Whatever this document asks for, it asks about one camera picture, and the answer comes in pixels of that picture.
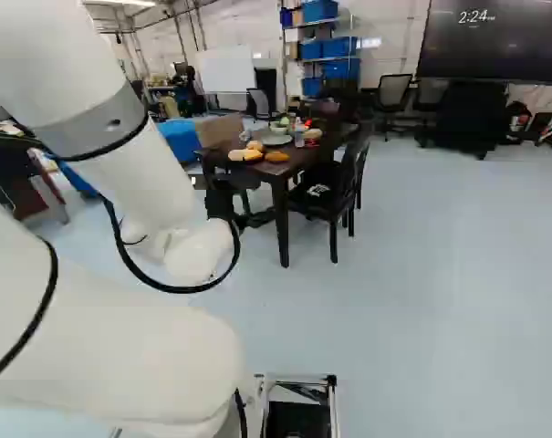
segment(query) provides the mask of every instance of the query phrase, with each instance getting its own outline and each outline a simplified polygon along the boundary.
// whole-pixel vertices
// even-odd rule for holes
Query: robotic arm
[[[78,0],[0,2],[0,103],[202,283],[229,224],[190,227],[193,188]],[[61,260],[0,207],[0,403],[86,412],[156,436],[214,436],[243,378],[233,331],[172,296]]]

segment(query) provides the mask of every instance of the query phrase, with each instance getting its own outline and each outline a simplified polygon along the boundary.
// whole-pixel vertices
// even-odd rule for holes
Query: cardboard box
[[[297,9],[292,12],[292,24],[293,26],[300,26],[304,24],[304,13],[302,9]]]

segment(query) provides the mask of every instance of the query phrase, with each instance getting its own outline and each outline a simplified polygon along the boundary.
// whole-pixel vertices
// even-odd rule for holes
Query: bowl
[[[278,125],[278,124],[270,123],[269,124],[269,129],[274,134],[279,134],[279,135],[287,134],[287,126],[281,126],[281,125]]]

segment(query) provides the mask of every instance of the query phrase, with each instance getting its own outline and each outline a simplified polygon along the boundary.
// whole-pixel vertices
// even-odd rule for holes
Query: large monitor
[[[417,76],[552,84],[552,0],[432,0]]]

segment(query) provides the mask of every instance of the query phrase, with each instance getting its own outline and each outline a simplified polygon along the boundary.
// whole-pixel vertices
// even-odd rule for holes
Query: plate
[[[260,141],[265,146],[281,146],[293,140],[291,135],[266,135]]]

